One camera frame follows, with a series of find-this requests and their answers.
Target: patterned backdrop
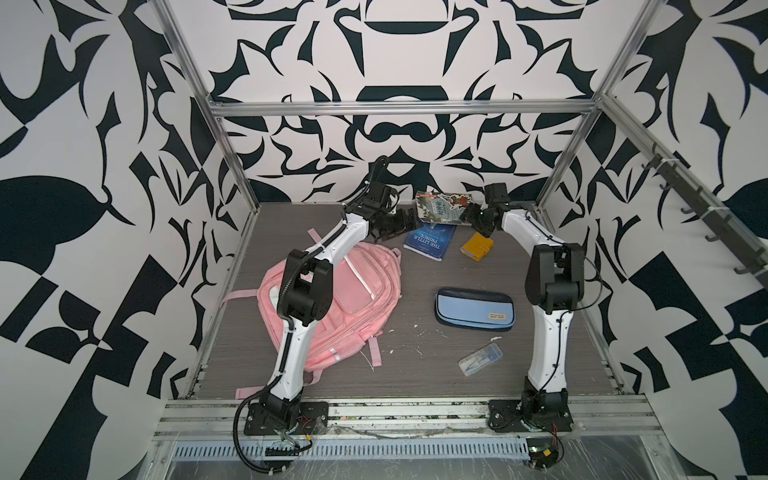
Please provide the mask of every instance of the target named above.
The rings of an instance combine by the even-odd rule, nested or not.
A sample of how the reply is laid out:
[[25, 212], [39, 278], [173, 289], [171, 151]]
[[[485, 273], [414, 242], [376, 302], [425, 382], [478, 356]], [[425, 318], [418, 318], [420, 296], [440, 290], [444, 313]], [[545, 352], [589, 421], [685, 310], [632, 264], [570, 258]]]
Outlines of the patterned backdrop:
[[[670, 0], [650, 33], [619, 100], [768, 238], [768, 5]], [[600, 270], [592, 315], [689, 473], [768, 475], [768, 292], [646, 161], [603, 116], [548, 212]]]
[[0, 39], [0, 478], [133, 478], [249, 210], [144, 0]]
[[[589, 98], [640, 0], [172, 0], [221, 102]], [[341, 201], [386, 182], [535, 200], [576, 114], [229, 118], [262, 201]]]

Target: book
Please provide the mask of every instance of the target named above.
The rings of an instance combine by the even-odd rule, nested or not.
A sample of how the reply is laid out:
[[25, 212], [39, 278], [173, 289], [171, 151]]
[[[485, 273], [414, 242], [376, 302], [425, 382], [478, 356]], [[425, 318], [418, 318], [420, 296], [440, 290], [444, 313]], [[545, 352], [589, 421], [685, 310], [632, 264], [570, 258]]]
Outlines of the book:
[[419, 218], [431, 224], [469, 225], [459, 218], [471, 202], [471, 194], [416, 192], [416, 211]]
[[456, 225], [425, 225], [409, 233], [402, 246], [424, 257], [442, 262], [455, 231]]

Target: black cable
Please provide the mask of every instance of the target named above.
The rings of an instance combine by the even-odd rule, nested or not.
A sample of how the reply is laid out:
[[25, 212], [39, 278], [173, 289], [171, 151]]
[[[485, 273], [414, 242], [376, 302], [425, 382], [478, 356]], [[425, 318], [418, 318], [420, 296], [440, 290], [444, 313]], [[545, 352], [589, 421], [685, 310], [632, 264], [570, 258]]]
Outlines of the black cable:
[[280, 470], [275, 470], [274, 468], [266, 468], [261, 467], [250, 461], [245, 454], [243, 453], [243, 449], [240, 447], [240, 438], [238, 438], [238, 432], [237, 432], [237, 424], [240, 422], [240, 413], [243, 411], [243, 408], [245, 408], [246, 405], [249, 405], [256, 397], [261, 396], [263, 393], [268, 393], [272, 388], [277, 385], [277, 383], [282, 379], [282, 375], [278, 375], [275, 377], [274, 380], [272, 380], [267, 386], [259, 390], [258, 392], [254, 393], [251, 396], [248, 396], [243, 400], [235, 410], [235, 419], [232, 422], [232, 441], [235, 445], [235, 452], [237, 453], [237, 456], [240, 458], [240, 460], [246, 465], [246, 467], [250, 468], [251, 470], [254, 470], [255, 472], [259, 473], [273, 473], [273, 472], [281, 472]]

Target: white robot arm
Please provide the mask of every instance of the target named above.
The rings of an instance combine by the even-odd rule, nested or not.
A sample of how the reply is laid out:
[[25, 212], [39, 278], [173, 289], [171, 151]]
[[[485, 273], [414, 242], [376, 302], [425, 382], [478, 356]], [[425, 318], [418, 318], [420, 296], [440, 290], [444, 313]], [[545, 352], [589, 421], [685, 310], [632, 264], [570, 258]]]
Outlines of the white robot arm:
[[488, 206], [481, 210], [471, 204], [464, 212], [480, 234], [490, 237], [495, 230], [512, 235], [531, 256], [525, 277], [525, 295], [533, 306], [534, 349], [531, 368], [517, 412], [497, 412], [489, 426], [508, 431], [510, 416], [541, 428], [554, 423], [560, 430], [570, 429], [568, 390], [565, 382], [565, 347], [568, 330], [584, 296], [584, 252], [576, 243], [565, 243], [549, 233], [530, 212], [515, 208], [509, 201], [505, 184], [485, 187]]

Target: blue book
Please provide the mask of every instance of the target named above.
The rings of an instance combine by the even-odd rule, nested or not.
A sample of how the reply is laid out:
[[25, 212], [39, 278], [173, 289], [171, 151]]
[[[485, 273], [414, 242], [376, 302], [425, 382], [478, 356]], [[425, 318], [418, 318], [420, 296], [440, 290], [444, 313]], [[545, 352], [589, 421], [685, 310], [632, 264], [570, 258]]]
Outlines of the blue book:
[[455, 231], [456, 225], [425, 225], [409, 233], [403, 247], [441, 262]]

